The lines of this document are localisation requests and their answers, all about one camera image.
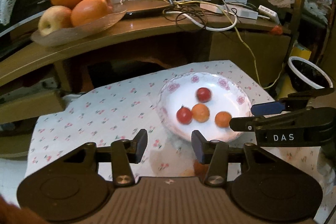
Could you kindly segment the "red oval tomato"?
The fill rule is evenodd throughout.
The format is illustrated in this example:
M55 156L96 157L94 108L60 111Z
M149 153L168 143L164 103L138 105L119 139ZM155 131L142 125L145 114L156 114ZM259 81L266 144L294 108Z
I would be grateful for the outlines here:
M201 103L209 102L212 98L212 92L208 88L199 88L196 91L196 97Z

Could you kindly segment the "small red pomegranate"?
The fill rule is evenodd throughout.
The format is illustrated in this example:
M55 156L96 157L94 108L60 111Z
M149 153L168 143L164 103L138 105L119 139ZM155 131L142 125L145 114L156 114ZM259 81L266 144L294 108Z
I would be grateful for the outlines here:
M193 120L193 114L189 108L182 106L177 111L176 118L181 124L190 124Z

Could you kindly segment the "white rimmed black bin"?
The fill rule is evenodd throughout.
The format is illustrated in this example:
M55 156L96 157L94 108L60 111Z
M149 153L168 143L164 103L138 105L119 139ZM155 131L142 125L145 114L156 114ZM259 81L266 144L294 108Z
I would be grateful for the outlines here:
M289 57L288 75L297 92L333 87L332 80L320 67L302 57Z

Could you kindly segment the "white floral plate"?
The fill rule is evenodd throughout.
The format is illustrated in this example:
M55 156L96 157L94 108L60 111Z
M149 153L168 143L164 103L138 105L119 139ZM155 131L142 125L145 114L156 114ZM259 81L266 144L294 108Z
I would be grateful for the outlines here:
M165 128L186 141L198 130L208 140L230 142L242 134L230 128L230 120L252 115L251 102L241 87L206 72L167 81L159 92L157 112Z

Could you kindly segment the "small red object on cabinet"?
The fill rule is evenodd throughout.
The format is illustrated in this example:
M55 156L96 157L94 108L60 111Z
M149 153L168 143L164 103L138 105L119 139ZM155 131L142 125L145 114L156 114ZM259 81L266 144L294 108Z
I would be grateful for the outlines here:
M274 26L274 28L272 28L269 33L271 35L282 35L283 34L282 26L280 25Z

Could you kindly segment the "cherry print tablecloth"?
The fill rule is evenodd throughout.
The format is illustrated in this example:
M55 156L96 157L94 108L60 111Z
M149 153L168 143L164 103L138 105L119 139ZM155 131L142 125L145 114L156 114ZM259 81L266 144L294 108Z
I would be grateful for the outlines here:
M232 99L219 100L226 109L272 100L230 61L193 63L106 85L75 99L63 112L38 119L26 173L36 172L88 141L104 147L115 140L129 139L144 128L149 134L149 144L142 161L132 166L136 176L191 174L194 155L190 144L164 128L156 106L159 91L170 79L201 71L219 74L210 86L215 96L224 92L224 78L236 89Z

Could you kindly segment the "white adapter box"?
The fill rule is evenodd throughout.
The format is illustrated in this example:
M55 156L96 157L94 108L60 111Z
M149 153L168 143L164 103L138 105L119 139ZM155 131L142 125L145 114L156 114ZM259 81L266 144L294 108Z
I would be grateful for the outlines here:
M280 20L278 18L278 14L277 12L271 10L271 9L268 9L267 7L263 6L263 5L260 5L258 7L258 11L260 14L270 18L273 22L275 22L276 24L280 24Z

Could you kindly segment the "white power strip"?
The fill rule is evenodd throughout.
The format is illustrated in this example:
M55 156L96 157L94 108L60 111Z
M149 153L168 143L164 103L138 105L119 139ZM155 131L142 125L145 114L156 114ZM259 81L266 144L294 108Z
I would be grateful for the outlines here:
M229 4L215 5L213 3L201 3L200 8L216 14L229 12L230 14L235 14L239 18L246 18L246 19L257 19L259 15L258 12L256 11Z

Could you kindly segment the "wooden tv cabinet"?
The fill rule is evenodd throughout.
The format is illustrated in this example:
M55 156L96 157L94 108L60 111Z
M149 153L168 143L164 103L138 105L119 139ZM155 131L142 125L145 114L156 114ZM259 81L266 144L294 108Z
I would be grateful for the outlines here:
M263 20L241 20L236 31L215 34L159 16L121 20L100 34L55 48L31 43L1 62L1 88L35 82L53 69L60 91L1 103L1 123L38 121L97 88L193 63L230 61L263 88L277 77L289 45L287 35L271 35L271 28Z

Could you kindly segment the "dark router with antennas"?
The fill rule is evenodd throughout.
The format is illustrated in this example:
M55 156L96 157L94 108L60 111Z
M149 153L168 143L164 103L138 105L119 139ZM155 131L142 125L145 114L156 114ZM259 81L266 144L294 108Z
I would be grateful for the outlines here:
M178 0L120 0L117 7L126 11L126 18L157 16L172 10Z

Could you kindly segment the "woven fruit tray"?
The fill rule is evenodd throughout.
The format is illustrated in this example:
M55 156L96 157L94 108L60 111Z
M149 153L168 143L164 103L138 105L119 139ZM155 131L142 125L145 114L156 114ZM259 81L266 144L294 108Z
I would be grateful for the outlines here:
M126 12L127 9L124 5L116 5L114 7L114 12L95 20L94 22L78 27L62 28L46 36L41 36L40 32L37 30L31 35L30 39L43 47L58 47L111 28L124 17Z

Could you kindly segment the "yellow apple in tray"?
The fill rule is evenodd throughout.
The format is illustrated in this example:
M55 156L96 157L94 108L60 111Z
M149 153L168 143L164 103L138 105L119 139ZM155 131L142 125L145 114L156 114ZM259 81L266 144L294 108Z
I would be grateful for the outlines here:
M66 6L52 6L39 19L38 30L41 36L47 36L62 28L71 28L72 10Z

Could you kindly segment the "large orange front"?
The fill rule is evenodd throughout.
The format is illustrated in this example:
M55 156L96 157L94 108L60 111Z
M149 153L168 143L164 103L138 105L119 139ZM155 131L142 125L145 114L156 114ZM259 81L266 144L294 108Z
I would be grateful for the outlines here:
M113 12L110 0L82 0L72 10L72 26L82 26L92 23Z

